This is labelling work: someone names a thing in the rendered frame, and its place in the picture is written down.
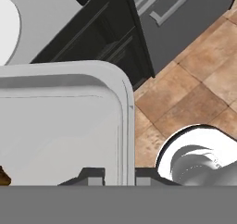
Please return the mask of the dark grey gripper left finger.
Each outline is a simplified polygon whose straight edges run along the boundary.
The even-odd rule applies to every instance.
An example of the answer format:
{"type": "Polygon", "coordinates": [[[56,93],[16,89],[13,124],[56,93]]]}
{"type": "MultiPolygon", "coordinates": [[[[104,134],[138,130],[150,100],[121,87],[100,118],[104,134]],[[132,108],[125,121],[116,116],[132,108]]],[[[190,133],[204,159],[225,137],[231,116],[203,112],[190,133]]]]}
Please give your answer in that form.
{"type": "Polygon", "coordinates": [[[61,185],[105,186],[105,175],[104,168],[83,168],[77,177],[66,180],[61,185]]]}

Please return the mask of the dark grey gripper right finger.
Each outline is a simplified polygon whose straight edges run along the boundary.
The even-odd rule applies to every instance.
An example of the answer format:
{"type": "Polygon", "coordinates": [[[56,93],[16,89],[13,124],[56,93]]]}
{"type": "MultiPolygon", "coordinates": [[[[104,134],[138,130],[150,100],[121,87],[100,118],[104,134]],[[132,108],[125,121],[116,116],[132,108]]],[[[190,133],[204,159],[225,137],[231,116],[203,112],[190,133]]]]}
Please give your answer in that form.
{"type": "Polygon", "coordinates": [[[178,186],[178,183],[162,178],[155,168],[136,168],[136,186],[178,186]]]}

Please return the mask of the white round plate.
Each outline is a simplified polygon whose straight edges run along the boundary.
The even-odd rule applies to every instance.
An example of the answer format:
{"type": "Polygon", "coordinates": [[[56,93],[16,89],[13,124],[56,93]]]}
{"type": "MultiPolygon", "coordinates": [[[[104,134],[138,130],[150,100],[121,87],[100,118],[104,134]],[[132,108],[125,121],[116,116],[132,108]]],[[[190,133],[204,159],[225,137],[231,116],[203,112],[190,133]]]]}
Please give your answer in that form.
{"type": "Polygon", "coordinates": [[[20,14],[11,0],[0,0],[0,66],[8,63],[18,46],[20,14]]]}

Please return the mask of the pale grey tupperware container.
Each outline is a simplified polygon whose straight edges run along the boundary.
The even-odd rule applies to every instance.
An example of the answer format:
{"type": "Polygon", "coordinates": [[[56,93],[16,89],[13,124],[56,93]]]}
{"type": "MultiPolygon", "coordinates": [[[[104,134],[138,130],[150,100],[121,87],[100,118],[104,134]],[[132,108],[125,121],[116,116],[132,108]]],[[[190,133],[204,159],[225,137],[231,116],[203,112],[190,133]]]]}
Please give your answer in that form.
{"type": "Polygon", "coordinates": [[[0,167],[14,186],[57,186],[101,168],[132,186],[134,96],[127,75],[97,60],[0,68],[0,167]]]}

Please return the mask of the white and black round object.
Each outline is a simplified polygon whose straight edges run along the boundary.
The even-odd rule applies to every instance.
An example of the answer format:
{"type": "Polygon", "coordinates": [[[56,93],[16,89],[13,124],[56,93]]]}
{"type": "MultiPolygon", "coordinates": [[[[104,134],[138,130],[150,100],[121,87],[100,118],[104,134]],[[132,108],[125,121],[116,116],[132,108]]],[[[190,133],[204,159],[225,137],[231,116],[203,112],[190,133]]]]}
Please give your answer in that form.
{"type": "Polygon", "coordinates": [[[237,187],[237,139],[215,126],[186,126],[165,140],[156,170],[181,186],[237,187]]]}

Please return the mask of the grey appliance door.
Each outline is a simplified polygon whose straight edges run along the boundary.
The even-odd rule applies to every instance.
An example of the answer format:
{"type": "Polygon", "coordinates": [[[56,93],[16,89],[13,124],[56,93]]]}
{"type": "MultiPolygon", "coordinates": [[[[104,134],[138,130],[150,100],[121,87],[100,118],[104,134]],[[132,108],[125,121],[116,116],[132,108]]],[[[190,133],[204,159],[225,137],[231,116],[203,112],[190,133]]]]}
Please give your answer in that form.
{"type": "Polygon", "coordinates": [[[150,17],[150,13],[155,11],[162,16],[178,0],[133,1],[154,72],[159,72],[229,10],[234,0],[187,0],[161,26],[150,17]]]}

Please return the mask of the brown chicken drumstick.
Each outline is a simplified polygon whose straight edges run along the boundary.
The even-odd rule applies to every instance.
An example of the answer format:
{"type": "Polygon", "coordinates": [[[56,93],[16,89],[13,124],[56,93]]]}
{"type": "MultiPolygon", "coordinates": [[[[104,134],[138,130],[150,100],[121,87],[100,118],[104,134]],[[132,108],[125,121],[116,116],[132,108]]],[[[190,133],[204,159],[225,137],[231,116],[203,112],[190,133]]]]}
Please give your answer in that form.
{"type": "Polygon", "coordinates": [[[9,186],[11,178],[5,173],[3,168],[0,166],[0,186],[9,186]]]}

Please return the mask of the dark cupboard run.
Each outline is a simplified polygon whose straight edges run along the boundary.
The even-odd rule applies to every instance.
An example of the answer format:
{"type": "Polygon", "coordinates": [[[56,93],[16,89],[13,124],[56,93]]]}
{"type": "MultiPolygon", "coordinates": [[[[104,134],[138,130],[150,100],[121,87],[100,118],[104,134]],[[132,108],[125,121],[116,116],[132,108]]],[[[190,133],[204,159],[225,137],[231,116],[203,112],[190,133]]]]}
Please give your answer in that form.
{"type": "Polygon", "coordinates": [[[138,89],[155,76],[134,0],[76,0],[75,16],[32,60],[102,60],[121,68],[138,89]]]}

